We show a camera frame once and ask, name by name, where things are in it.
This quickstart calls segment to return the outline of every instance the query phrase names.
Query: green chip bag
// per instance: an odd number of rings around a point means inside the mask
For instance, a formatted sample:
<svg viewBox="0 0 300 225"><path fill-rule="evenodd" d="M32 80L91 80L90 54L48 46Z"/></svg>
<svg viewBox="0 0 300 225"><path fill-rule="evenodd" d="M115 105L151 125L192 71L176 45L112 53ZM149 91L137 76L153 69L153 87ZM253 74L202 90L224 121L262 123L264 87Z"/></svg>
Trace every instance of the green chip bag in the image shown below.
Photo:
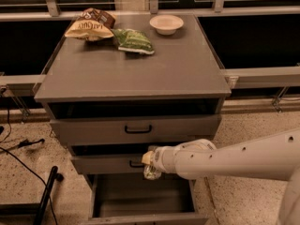
<svg viewBox="0 0 300 225"><path fill-rule="evenodd" d="M132 53L153 54L152 44L146 34L131 29L112 29L119 43L119 50Z"/></svg>

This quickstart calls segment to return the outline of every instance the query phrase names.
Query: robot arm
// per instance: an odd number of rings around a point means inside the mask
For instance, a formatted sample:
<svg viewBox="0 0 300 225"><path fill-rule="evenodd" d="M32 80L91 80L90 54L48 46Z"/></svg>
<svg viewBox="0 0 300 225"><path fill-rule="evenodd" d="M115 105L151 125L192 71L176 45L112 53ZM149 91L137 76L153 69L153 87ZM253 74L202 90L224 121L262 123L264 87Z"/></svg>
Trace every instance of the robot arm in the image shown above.
<svg viewBox="0 0 300 225"><path fill-rule="evenodd" d="M300 128L221 149L207 140L157 147L142 162L148 179L177 173L190 180L227 175L287 181L300 164Z"/></svg>

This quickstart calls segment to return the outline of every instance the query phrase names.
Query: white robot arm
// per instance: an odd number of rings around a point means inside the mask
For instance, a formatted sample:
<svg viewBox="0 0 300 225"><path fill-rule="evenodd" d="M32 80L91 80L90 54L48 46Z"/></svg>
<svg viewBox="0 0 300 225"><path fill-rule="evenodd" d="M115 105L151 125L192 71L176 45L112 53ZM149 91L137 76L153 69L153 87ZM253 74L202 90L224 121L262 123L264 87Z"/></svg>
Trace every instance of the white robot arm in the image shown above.
<svg viewBox="0 0 300 225"><path fill-rule="evenodd" d="M221 149L197 140L151 150L142 157L147 179L177 173L189 180L212 175L290 180L277 225L300 224L300 128Z"/></svg>

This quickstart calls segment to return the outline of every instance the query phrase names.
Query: brown chip bag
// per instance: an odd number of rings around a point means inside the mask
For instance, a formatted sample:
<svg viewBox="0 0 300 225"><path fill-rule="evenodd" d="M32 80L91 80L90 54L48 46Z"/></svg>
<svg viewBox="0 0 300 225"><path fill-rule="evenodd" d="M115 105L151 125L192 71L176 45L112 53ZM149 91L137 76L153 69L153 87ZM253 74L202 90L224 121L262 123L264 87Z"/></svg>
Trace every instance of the brown chip bag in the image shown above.
<svg viewBox="0 0 300 225"><path fill-rule="evenodd" d="M89 8L69 27L65 33L67 38L78 38L88 41L98 41L113 37L111 28L115 17L103 10Z"/></svg>

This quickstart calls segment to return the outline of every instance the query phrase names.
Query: black metal stand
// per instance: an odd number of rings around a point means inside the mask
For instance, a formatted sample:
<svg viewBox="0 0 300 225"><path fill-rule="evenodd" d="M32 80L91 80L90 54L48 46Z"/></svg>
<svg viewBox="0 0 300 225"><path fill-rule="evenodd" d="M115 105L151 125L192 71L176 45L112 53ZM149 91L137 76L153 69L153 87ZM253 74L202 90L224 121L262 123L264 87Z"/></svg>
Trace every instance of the black metal stand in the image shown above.
<svg viewBox="0 0 300 225"><path fill-rule="evenodd" d="M40 203L0 204L0 216L36 215L34 225L40 225L44 218L54 181L60 182L64 179L63 175L57 171L58 168L53 166Z"/></svg>

